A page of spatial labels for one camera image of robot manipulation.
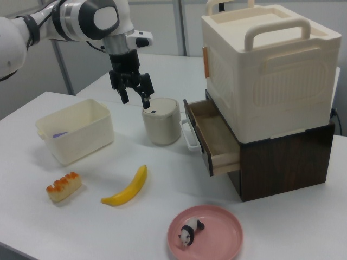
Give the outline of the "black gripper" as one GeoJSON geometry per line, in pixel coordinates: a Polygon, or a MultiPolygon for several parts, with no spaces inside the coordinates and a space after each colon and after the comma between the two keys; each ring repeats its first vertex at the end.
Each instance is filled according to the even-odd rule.
{"type": "Polygon", "coordinates": [[[143,108],[150,107],[151,95],[155,92],[150,75],[140,74],[137,51],[109,55],[112,70],[109,71],[111,87],[116,90],[123,104],[129,102],[126,88],[133,88],[142,99],[143,108]]]}

